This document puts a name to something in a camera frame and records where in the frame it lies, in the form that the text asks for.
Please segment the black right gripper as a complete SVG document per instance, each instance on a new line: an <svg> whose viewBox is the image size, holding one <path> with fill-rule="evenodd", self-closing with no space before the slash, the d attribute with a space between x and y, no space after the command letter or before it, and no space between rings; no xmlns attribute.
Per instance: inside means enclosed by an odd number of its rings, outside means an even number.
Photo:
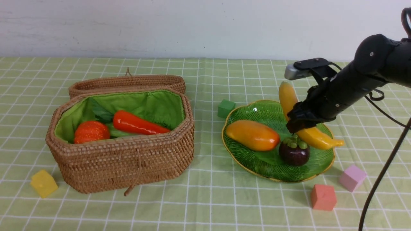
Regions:
<svg viewBox="0 0 411 231"><path fill-rule="evenodd" d="M315 127L319 123L335 120L337 116L337 85L321 84L305 101L297 101L286 113L287 129L296 133Z"/></svg>

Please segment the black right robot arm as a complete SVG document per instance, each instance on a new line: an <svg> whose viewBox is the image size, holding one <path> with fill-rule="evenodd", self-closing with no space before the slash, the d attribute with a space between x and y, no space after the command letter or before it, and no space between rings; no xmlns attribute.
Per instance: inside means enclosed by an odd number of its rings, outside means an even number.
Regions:
<svg viewBox="0 0 411 231"><path fill-rule="evenodd" d="M320 57L288 65L284 75L287 80L313 76L317 85L308 89L304 101L292 103L292 109L286 113L287 129L296 133L333 121L342 111L387 83L410 87L410 57L409 38L394 41L377 34L362 41L354 59L339 72L331 67L332 62Z"/></svg>

